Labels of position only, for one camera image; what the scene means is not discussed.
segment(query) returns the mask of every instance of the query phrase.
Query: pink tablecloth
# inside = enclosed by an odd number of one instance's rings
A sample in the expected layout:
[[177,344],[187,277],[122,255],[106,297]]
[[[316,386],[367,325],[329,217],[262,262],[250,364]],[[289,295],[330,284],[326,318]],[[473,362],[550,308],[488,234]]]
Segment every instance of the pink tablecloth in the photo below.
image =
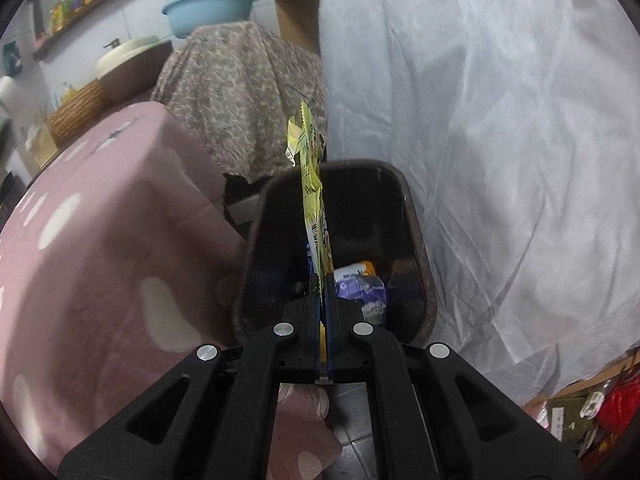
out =
[[[234,345],[244,240],[221,214],[224,183],[162,105],[136,104],[63,153],[5,225],[0,400],[53,472],[191,349]],[[282,392],[270,475],[310,480],[340,453],[326,394]],[[301,413],[311,438],[291,442]]]

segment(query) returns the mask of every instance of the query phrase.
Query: red bag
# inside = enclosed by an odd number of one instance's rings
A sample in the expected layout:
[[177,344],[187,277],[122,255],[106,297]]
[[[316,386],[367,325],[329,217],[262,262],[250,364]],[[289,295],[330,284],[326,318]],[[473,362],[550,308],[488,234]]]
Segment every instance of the red bag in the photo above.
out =
[[611,433],[621,435],[640,407],[640,365],[620,376],[616,387],[604,400],[596,416],[598,424]]

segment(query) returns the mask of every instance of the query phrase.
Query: tile floor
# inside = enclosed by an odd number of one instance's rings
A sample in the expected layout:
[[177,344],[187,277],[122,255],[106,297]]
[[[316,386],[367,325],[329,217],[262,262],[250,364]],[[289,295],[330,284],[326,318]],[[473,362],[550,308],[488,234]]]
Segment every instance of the tile floor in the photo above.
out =
[[374,480],[376,458],[364,383],[325,387],[330,400],[327,425],[342,454],[316,480]]

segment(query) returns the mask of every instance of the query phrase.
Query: trash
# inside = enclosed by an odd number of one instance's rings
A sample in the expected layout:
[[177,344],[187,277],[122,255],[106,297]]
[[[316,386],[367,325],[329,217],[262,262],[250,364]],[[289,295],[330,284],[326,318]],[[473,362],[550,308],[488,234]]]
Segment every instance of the trash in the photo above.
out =
[[584,401],[584,406],[580,410],[580,416],[582,418],[588,418],[589,420],[595,418],[602,408],[607,394],[613,389],[615,384],[615,379],[609,379],[599,386],[595,386],[594,389],[590,391],[587,400]]
[[306,237],[311,250],[314,271],[321,277],[319,283],[322,291],[323,277],[325,274],[333,272],[334,266],[329,245],[329,233],[324,216],[322,183],[320,182],[321,139],[314,126],[311,111],[309,111],[305,102],[300,103],[300,118],[302,127],[297,151],[300,152],[302,203],[305,215]]
[[603,441],[597,445],[591,452],[588,452],[582,457],[582,469],[585,475],[590,474],[598,468],[598,466],[606,459],[611,453],[620,437],[616,434],[607,435]]
[[580,449],[592,421],[580,416],[585,397],[549,399],[546,408],[551,413],[550,432],[561,442],[568,443],[575,451]]
[[385,284],[377,276],[352,274],[335,283],[335,293],[345,300],[362,301],[364,321],[384,325],[386,314]]
[[640,407],[640,365],[620,375],[615,388],[604,400],[596,420],[611,433],[622,434]]
[[340,282],[347,276],[356,274],[364,274],[365,276],[376,276],[376,267],[370,261],[358,262],[357,264],[347,265],[334,270],[335,282]]
[[535,397],[520,408],[523,412],[525,412],[533,420],[535,420],[540,426],[545,428],[545,430],[549,429],[549,417],[548,411],[546,409],[546,399],[543,399],[542,397]]
[[591,448],[594,441],[596,440],[596,435],[598,434],[599,430],[600,430],[600,427],[597,423],[591,424],[590,428],[587,430],[587,433],[584,435],[584,440],[580,444],[580,451],[578,451],[578,458],[582,458],[588,452],[588,450]]
[[285,155],[291,161],[292,166],[296,165],[296,155],[300,152],[298,149],[300,133],[302,133],[302,129],[295,123],[293,117],[290,118],[289,126],[287,127],[287,149]]

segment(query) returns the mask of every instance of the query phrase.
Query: blue plastic basin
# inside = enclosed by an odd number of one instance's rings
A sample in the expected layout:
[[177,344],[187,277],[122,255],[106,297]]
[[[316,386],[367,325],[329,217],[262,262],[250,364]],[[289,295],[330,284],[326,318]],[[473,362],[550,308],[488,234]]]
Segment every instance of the blue plastic basin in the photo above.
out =
[[202,25],[248,20],[255,0],[171,0],[162,9],[171,32],[182,40]]

